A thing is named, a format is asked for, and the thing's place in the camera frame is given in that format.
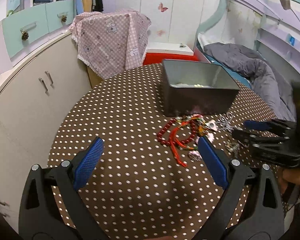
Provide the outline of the person right hand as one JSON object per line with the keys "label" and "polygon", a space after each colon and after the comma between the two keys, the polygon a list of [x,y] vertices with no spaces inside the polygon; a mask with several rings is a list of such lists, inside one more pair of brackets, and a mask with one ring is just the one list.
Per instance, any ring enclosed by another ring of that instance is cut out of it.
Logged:
{"label": "person right hand", "polygon": [[300,169],[284,169],[281,177],[281,193],[284,193],[288,187],[288,183],[300,186]]}

